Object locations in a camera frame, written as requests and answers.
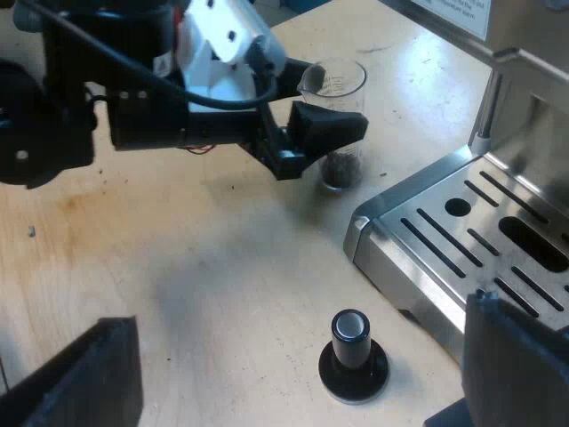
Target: scratch on table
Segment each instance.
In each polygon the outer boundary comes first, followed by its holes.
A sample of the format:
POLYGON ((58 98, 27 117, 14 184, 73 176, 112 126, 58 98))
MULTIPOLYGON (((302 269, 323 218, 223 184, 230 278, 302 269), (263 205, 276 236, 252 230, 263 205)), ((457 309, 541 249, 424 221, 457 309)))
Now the scratch on table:
POLYGON ((383 46, 383 47, 373 47, 372 49, 359 49, 357 52, 358 53, 375 53, 375 52, 381 52, 381 51, 385 51, 389 48, 391 48, 392 46, 383 46))

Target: stainless steel drip tray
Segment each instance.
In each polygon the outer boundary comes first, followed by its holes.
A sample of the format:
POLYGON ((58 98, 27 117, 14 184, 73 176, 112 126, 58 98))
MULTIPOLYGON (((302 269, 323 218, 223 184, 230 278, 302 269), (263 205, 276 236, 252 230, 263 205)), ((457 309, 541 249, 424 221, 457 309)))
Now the stainless steel drip tray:
POLYGON ((569 324, 569 220, 557 209, 485 157, 404 198, 371 221, 354 262, 457 360, 479 289, 569 324))

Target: coffee tamper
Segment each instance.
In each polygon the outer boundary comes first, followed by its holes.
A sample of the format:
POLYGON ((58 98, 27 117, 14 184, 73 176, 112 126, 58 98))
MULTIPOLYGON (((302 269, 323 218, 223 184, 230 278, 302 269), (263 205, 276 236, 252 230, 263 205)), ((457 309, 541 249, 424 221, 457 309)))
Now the coffee tamper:
POLYGON ((388 380, 388 358, 370 336, 370 321, 358 310, 342 310, 332 320, 332 340, 318 362, 320 379, 339 401, 364 403, 388 380))

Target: round hole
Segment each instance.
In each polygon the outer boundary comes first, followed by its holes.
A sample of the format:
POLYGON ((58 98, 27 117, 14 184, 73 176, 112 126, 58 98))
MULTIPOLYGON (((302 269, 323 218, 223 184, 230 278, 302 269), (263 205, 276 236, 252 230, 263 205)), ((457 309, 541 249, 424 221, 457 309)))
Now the round hole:
POLYGON ((446 211, 452 216, 464 216, 470 214, 470 203, 463 198, 451 198, 445 204, 446 211))
POLYGON ((336 321, 338 334, 344 338, 356 338, 364 332, 364 320, 357 313, 344 313, 336 321))

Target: espresso machine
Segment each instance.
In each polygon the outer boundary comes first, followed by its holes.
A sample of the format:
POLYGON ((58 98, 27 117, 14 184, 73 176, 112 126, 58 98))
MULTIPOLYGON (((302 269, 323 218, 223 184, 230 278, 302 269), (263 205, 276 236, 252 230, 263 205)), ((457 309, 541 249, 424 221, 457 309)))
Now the espresso machine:
POLYGON ((470 294, 564 328, 569 1, 382 2, 493 71, 468 143, 359 206, 346 254, 459 362, 470 294))

